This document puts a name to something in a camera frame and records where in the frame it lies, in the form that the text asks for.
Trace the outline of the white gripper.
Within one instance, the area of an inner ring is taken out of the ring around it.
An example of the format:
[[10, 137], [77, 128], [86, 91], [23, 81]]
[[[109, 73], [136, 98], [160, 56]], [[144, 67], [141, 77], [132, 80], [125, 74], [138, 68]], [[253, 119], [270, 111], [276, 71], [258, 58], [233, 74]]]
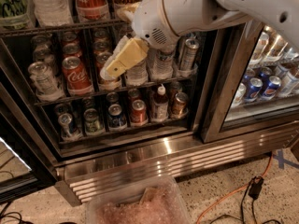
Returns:
[[124, 36], [105, 62], [100, 77], [104, 80], [116, 79], [141, 63], [148, 54], [147, 42], [155, 49], [177, 43], [178, 5], [179, 0], [142, 0], [141, 3], [120, 7], [117, 10], [118, 17], [132, 23], [133, 30], [140, 38]]

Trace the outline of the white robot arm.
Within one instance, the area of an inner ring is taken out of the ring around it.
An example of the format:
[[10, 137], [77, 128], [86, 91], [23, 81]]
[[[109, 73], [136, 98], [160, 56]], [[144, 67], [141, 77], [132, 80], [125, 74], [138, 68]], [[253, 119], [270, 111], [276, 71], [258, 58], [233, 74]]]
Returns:
[[111, 80], [143, 61], [150, 48], [163, 49], [190, 32], [213, 31], [255, 19], [299, 49], [299, 0], [142, 0], [118, 10], [131, 23], [101, 70]]

